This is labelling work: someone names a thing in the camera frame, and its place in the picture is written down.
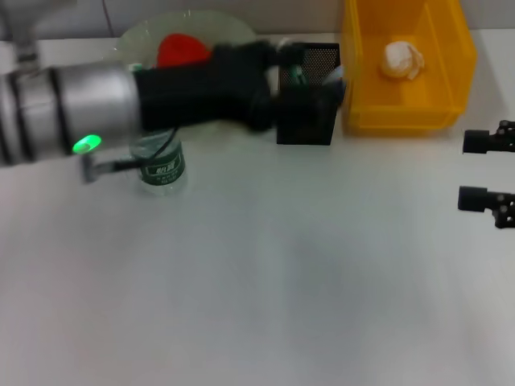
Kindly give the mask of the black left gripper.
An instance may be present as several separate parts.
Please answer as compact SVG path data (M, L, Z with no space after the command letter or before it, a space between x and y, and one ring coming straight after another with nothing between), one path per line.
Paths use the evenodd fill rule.
M234 121L262 132L277 119L331 117L342 103L332 88L285 88L274 98L267 79L278 64L302 64L305 44L266 41L218 45L208 60L134 73L142 129L154 132Z

